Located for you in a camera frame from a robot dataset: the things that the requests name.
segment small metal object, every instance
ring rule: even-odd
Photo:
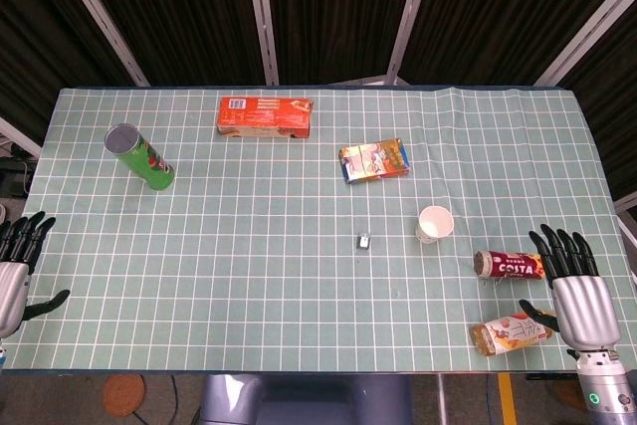
[[[356,240],[356,248],[357,249],[369,249],[369,240],[371,237],[367,233],[360,233],[358,235],[358,239]]]

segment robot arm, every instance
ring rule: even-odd
[[[50,301],[27,306],[31,275],[42,251],[42,243],[56,220],[43,221],[43,211],[0,225],[0,340],[13,334],[24,320],[49,313],[62,305],[71,293],[59,291]],[[4,362],[0,347],[0,368]]]
[[[527,315],[560,332],[572,347],[568,354],[577,360],[576,368],[584,400],[596,425],[637,425],[635,397],[626,371],[614,350],[620,338],[608,287],[597,272],[592,251],[584,238],[572,238],[545,224],[541,230],[550,247],[537,233],[529,235],[537,246],[552,289],[556,318],[520,301]]]

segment paper cup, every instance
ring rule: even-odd
[[[431,244],[447,237],[454,230],[454,217],[442,206],[428,206],[418,216],[416,237],[421,243]]]

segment black curtain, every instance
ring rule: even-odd
[[[102,0],[154,86],[262,85],[252,0]]]
[[[405,0],[270,0],[283,85],[387,72]]]
[[[613,199],[637,191],[637,4],[559,85],[577,96]]]
[[[532,85],[603,0],[422,0],[399,76]]]
[[[81,0],[0,2],[0,116],[35,142],[60,89],[131,85]]]

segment cracker box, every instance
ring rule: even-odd
[[[409,160],[400,138],[348,146],[338,157],[347,184],[409,172]]]
[[[217,128],[228,136],[307,138],[312,106],[308,99],[223,97]]]

